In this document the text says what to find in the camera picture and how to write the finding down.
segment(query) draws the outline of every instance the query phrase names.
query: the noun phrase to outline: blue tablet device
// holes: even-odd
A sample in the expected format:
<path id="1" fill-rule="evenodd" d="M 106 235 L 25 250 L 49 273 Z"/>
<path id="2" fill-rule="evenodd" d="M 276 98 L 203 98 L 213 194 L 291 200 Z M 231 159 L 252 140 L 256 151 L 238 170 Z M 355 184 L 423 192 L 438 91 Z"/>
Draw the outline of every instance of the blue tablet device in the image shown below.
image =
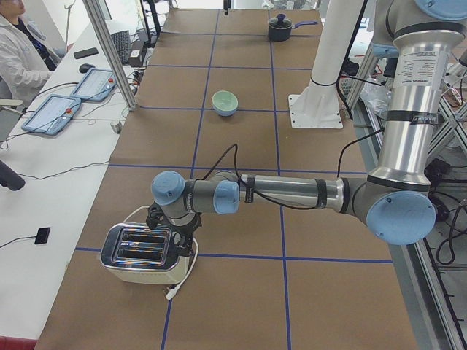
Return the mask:
<path id="1" fill-rule="evenodd" d="M 80 107 L 79 98 L 50 95 L 21 128 L 30 133 L 56 135 L 65 128 Z"/>
<path id="2" fill-rule="evenodd" d="M 103 101 L 115 88 L 115 76 L 108 69 L 91 68 L 73 90 L 71 97 L 86 101 Z"/>

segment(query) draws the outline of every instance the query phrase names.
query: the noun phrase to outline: green bowl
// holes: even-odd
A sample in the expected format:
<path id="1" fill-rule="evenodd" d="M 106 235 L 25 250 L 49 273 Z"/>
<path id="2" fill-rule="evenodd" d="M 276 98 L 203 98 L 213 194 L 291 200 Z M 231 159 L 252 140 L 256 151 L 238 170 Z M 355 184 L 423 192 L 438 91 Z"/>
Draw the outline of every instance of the green bowl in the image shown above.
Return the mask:
<path id="1" fill-rule="evenodd" d="M 236 112 L 239 107 L 239 100 L 228 91 L 217 91 L 212 95 L 212 107 L 222 117 L 228 117 Z"/>

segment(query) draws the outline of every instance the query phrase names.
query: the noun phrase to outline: white table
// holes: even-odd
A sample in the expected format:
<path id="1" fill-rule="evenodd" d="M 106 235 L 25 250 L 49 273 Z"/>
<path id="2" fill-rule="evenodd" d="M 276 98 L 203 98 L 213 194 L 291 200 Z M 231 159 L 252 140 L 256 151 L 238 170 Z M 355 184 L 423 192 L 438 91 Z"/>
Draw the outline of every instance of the white table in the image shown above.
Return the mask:
<path id="1" fill-rule="evenodd" d="M 114 21 L 108 26 L 111 33 L 125 29 L 124 24 Z M 74 51 L 89 47 L 97 47 L 99 54 L 74 59 Z M 82 63 L 109 68 L 90 25 L 44 89 L 79 82 Z M 130 74 L 133 69 L 127 66 L 125 70 Z M 67 96 L 73 88 L 70 85 L 49 93 Z M 38 97 L 29 109 L 37 108 L 49 93 Z M 98 105 L 83 104 L 77 117 Z M 73 119 L 53 138 L 24 135 L 9 141 L 9 149 L 0 150 L 0 159 L 20 174 L 38 177 L 106 162 L 118 140 L 110 121 L 123 119 L 127 111 L 121 94 L 114 92 L 107 105 L 82 119 Z M 20 126 L 25 119 L 11 134 L 24 132 Z M 26 180 L 24 188 L 16 192 L 0 187 L 0 245 L 17 237 L 35 236 L 38 228 L 51 227 L 45 245 L 36 246 L 29 239 L 0 249 L 0 335 L 39 338 L 106 169 L 107 165 L 92 166 L 46 180 Z"/>

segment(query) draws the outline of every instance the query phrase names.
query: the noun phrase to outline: white lab coat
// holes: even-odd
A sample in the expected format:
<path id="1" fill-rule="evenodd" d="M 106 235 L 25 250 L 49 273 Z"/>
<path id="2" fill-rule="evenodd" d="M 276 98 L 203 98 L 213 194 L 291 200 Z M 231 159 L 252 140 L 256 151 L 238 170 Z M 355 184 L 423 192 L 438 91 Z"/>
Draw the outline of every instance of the white lab coat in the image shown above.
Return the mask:
<path id="1" fill-rule="evenodd" d="M 34 38 L 50 47 L 34 22 L 26 16 L 20 18 Z M 60 62 L 54 52 L 50 57 Z M 51 75 L 29 38 L 0 15 L 0 77 L 8 85 L 12 97 L 23 100 L 23 105 L 28 106 Z"/>

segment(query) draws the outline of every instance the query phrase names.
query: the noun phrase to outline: black saucepan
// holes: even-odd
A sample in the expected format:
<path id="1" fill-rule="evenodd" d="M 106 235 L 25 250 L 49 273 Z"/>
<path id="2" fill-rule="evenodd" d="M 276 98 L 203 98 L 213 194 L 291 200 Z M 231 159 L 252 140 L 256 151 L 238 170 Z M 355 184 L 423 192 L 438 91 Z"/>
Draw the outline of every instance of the black saucepan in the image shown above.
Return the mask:
<path id="1" fill-rule="evenodd" d="M 270 18 L 269 21 L 268 37 L 273 42 L 283 42 L 290 38 L 292 29 L 298 28 L 299 26 L 318 24 L 316 20 L 305 20 L 304 22 L 298 22 L 295 25 L 289 18 L 286 18 L 283 13 L 277 15 L 277 17 Z"/>

